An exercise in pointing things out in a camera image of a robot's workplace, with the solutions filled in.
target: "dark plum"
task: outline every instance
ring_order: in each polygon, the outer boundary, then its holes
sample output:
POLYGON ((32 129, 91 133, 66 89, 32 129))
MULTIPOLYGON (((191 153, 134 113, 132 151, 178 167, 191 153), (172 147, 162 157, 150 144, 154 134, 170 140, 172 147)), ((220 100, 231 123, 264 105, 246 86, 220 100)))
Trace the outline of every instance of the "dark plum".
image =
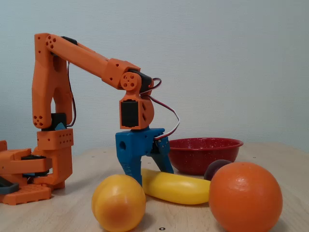
POLYGON ((225 165, 227 165, 229 163, 231 163, 231 161, 228 161, 228 160, 225 160, 225 159, 218 159, 218 160, 212 162, 208 166, 208 168, 207 168, 207 170, 206 170, 206 172, 204 174, 204 180, 211 180, 212 177, 215 175, 215 173, 220 168, 222 168, 223 166, 225 166, 225 165))

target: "yellow banana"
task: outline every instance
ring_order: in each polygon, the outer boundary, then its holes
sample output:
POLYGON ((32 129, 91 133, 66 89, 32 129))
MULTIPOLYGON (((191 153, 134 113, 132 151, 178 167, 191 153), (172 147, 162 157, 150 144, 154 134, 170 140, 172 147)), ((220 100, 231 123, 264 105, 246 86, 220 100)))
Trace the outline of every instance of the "yellow banana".
POLYGON ((179 204, 208 202, 208 180, 183 175, 157 172, 142 168, 142 184, 147 195, 179 204))

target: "cable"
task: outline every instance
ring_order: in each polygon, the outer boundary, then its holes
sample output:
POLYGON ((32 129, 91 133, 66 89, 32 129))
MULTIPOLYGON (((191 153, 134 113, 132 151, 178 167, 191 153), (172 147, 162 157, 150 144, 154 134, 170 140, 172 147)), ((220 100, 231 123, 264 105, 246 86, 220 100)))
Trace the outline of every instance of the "cable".
POLYGON ((73 92, 72 92, 72 88, 71 88, 71 82, 70 82, 70 76, 69 76, 69 67, 70 67, 70 62, 68 62, 67 73, 68 73, 70 90, 71 90, 71 93, 72 93, 72 104, 73 104, 74 118, 73 118, 72 122, 67 125, 67 127, 72 127, 74 125, 75 121, 76 121, 76 105, 75 105, 75 100, 74 100, 74 96, 73 96, 73 92))
POLYGON ((168 136, 170 136, 171 134, 173 134, 173 133, 176 131, 176 129, 178 128, 179 124, 180 124, 180 118, 178 117, 178 114, 176 113, 176 111, 175 111, 173 108, 170 108, 169 106, 165 105, 164 103, 162 103, 162 102, 158 101, 157 99, 153 98, 153 97, 150 96, 150 95, 145 95, 145 97, 149 97, 149 98, 150 98, 152 101, 154 101, 155 103, 157 103, 157 104, 159 104, 159 105, 162 105, 162 106, 164 106, 165 108, 169 109, 170 111, 172 111, 172 112, 175 114, 175 116, 176 116, 177 119, 178 119, 177 125, 176 125, 170 132, 165 133, 165 134, 162 134, 162 135, 159 135, 159 136, 155 137, 154 140, 160 140, 160 139, 163 139, 163 138, 168 137, 168 136))
POLYGON ((153 78, 153 81, 159 81, 159 83, 156 84, 156 86, 151 87, 151 88, 149 88, 147 91, 142 92, 142 93, 140 93, 140 94, 147 93, 147 92, 149 92, 149 91, 151 91, 151 90, 154 90, 154 89, 158 88, 158 87, 162 84, 162 80, 161 80, 160 78, 157 78, 157 77, 156 77, 156 78, 153 78))

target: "wooden table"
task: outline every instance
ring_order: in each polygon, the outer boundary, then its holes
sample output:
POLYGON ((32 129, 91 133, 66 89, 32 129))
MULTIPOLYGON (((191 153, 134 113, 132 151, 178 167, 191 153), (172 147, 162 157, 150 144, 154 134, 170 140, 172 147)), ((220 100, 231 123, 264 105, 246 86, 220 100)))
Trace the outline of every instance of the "wooden table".
MULTIPOLYGON (((283 212, 272 232, 309 231, 309 154, 278 143, 248 143, 237 161, 251 161, 271 171, 283 192, 283 212)), ((155 169, 151 158, 142 166, 155 169)), ((97 185, 122 174, 114 149, 93 149, 73 158, 66 188, 47 201, 9 206, 0 204, 0 232, 101 232, 91 212, 97 185)), ((146 214, 134 232, 223 232, 208 205, 184 206, 147 197, 146 214)))

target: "orange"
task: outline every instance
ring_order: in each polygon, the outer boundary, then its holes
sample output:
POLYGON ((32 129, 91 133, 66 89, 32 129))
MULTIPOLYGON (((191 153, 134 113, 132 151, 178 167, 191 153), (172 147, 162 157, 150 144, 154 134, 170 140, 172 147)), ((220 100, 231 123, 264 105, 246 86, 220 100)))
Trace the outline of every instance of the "orange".
POLYGON ((265 168, 235 162, 220 168, 211 180, 209 206, 228 232, 267 232, 282 212, 282 193, 265 168))
POLYGON ((92 212, 100 225, 110 232, 135 228, 145 214, 146 196, 140 184, 128 175, 104 179, 92 196, 92 212))

